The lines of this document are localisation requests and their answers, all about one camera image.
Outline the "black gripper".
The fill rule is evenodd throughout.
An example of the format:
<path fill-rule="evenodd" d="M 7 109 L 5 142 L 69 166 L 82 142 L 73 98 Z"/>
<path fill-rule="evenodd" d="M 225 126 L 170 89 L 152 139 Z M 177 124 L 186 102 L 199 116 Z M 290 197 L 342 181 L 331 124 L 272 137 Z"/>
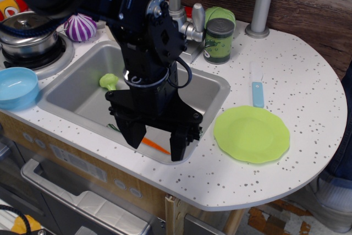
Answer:
<path fill-rule="evenodd" d="M 171 161 L 181 161 L 189 142 L 201 137 L 202 114 L 184 102 L 168 80 L 132 85 L 129 90 L 107 90 L 106 100 L 111 104 L 109 111 L 118 129 L 135 149 L 142 142 L 147 126 L 171 133 Z"/>

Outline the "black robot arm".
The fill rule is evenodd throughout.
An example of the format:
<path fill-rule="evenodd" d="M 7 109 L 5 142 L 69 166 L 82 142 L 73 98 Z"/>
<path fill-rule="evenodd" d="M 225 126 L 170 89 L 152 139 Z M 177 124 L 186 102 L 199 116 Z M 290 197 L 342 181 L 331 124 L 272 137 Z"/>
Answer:
<path fill-rule="evenodd" d="M 126 90 L 109 91 L 110 114 L 127 143 L 138 147 L 151 126 L 170 132 L 172 161 L 184 157 L 186 147 L 198 140 L 202 115 L 178 94 L 177 66 L 184 65 L 186 34 L 170 15 L 165 0 L 24 0 L 50 21 L 35 29 L 20 30 L 4 24 L 1 32 L 16 37 L 44 34 L 74 13 L 106 22 L 122 49 Z"/>

